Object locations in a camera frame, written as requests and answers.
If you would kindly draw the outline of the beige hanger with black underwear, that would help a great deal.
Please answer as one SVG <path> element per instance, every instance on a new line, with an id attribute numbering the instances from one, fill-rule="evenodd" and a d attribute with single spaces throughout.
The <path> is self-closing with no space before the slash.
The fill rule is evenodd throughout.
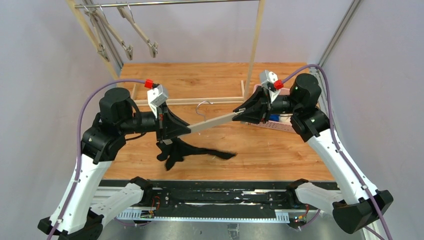
<path id="1" fill-rule="evenodd" d="M 221 116 L 217 116 L 217 117 L 214 117 L 214 118 L 206 119 L 206 116 L 204 114 L 201 114 L 201 113 L 198 112 L 198 108 L 204 103 L 208 103 L 210 105 L 214 104 L 213 102 L 205 100 L 205 101 L 200 102 L 196 106 L 195 112 L 196 112 L 196 114 L 203 116 L 203 121 L 200 121 L 200 122 L 197 122 L 197 123 L 194 123 L 194 124 L 190 124 L 188 127 L 191 129 L 191 133 L 189 133 L 189 134 L 201 132 L 201 131 L 209 129 L 209 128 L 213 128 L 213 127 L 216 127 L 216 126 L 219 126 L 219 125 L 226 124 L 226 123 L 231 122 L 231 121 L 235 121 L 235 117 L 236 117 L 235 112 L 231 112 L 231 113 L 224 114 L 224 115 L 221 115 Z M 172 139 L 165 139 L 165 140 L 163 140 L 163 142 L 165 142 L 168 145 L 172 142 L 171 141 Z"/>

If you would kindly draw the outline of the black underwear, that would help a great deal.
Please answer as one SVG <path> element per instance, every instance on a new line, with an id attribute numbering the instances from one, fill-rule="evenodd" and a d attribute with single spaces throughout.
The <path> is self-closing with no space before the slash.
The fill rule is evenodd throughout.
<path id="1" fill-rule="evenodd" d="M 185 157 L 194 155 L 210 155 L 222 160 L 229 160 L 237 155 L 235 152 L 221 151 L 213 148 L 197 147 L 181 140 L 173 138 L 170 144 L 164 141 L 158 141 L 156 146 L 160 150 L 160 154 L 156 159 L 160 162 L 165 162 L 166 171 L 171 170 L 176 163 L 183 162 Z"/>

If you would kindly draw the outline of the beige hanger with cream underwear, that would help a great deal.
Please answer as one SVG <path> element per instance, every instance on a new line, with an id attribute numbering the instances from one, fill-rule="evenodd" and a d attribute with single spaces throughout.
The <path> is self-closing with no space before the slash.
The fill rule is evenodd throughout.
<path id="1" fill-rule="evenodd" d="M 122 39 L 122 37 L 117 32 L 117 30 L 112 25 L 109 24 L 109 22 L 107 21 L 105 15 L 103 13 L 100 13 L 99 10 L 95 10 L 94 15 L 105 26 L 105 28 L 112 34 L 112 36 L 115 38 L 115 40 L 120 44 L 120 46 L 123 48 L 128 60 L 132 60 L 133 59 L 133 50 L 134 50 L 133 46 L 131 44 L 127 45 L 125 43 L 125 41 Z"/>

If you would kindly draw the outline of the beige hanger with blue underwear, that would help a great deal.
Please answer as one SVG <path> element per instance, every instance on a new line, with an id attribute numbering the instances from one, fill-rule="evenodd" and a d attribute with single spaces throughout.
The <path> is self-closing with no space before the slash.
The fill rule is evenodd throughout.
<path id="1" fill-rule="evenodd" d="M 152 58 L 156 58 L 158 55 L 159 44 L 156 41 L 151 41 L 150 38 L 144 33 L 144 31 L 138 26 L 134 19 L 134 15 L 131 11 L 129 4 L 126 6 L 118 6 L 117 10 L 122 18 L 126 19 L 129 24 L 133 27 L 139 37 L 145 42 L 149 48 L 149 53 Z"/>

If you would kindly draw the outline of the blue underwear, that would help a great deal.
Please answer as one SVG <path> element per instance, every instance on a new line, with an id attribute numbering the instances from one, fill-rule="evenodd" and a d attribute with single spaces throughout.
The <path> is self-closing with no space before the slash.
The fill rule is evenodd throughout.
<path id="1" fill-rule="evenodd" d="M 280 122 L 281 116 L 279 114 L 271 114 L 269 121 Z"/>

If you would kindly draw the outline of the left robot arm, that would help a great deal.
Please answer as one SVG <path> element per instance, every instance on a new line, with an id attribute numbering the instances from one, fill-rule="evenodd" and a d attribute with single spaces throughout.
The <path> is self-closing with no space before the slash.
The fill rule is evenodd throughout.
<path id="1" fill-rule="evenodd" d="M 190 148 L 180 139 L 189 134 L 189 125 L 169 111 L 168 91 L 154 84 L 147 92 L 149 112 L 142 112 L 130 92 L 121 87 L 109 89 L 99 101 L 99 113 L 92 126 L 79 131 L 77 158 L 71 180 L 54 213 L 38 223 L 49 239 L 96 240 L 117 215 L 137 203 L 149 203 L 152 185 L 135 177 L 124 189 L 92 205 L 104 174 L 127 143 L 127 135 L 154 132 L 160 149 L 158 159 L 171 169 L 188 156 Z"/>

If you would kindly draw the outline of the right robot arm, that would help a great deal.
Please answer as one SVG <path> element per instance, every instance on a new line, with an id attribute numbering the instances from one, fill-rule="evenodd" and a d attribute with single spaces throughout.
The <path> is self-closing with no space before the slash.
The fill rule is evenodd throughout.
<path id="1" fill-rule="evenodd" d="M 289 114 L 295 133 L 320 156 L 338 185 L 338 191 L 327 190 L 301 178 L 286 188 L 288 204 L 331 214 L 348 234 L 380 220 L 394 198 L 388 190 L 379 190 L 343 148 L 329 117 L 318 107 L 322 89 L 317 78 L 299 74 L 287 95 L 281 93 L 284 85 L 274 72 L 265 70 L 259 79 L 260 86 L 235 109 L 233 120 L 260 124 L 271 115 Z"/>

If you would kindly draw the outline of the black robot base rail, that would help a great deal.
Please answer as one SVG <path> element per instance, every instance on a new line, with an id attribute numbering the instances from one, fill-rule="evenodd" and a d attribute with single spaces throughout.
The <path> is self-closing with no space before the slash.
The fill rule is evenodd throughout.
<path id="1" fill-rule="evenodd" d="M 307 223 L 329 211 L 291 203 L 288 181 L 151 180 L 143 200 L 109 220 L 147 222 Z"/>

